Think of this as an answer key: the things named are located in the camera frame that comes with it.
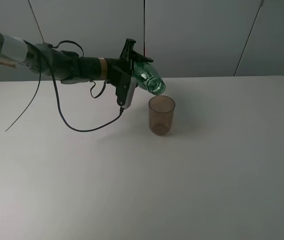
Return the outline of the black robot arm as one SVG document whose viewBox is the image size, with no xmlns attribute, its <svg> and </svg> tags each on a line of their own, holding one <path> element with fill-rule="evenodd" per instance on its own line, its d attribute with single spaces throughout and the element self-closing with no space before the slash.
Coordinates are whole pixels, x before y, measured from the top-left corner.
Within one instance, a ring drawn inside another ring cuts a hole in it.
<svg viewBox="0 0 284 240">
<path fill-rule="evenodd" d="M 137 86 L 136 80 L 131 79 L 134 63 L 153 61 L 135 52 L 134 44 L 133 39 L 126 39 L 119 58 L 84 57 L 71 51 L 58 51 L 49 43 L 30 46 L 20 38 L 0 33 L 0 64 L 20 63 L 65 85 L 106 81 L 116 89 L 117 104 L 127 109 Z"/>
</svg>

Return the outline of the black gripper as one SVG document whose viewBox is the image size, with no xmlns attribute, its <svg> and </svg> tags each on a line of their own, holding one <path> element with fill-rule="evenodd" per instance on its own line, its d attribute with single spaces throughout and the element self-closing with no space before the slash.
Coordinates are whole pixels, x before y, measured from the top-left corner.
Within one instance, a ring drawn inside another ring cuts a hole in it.
<svg viewBox="0 0 284 240">
<path fill-rule="evenodd" d="M 134 62 L 152 63 L 153 59 L 133 51 L 135 40 L 127 38 L 119 58 L 107 58 L 107 80 L 116 88 L 117 104 L 124 105 L 132 78 Z"/>
</svg>

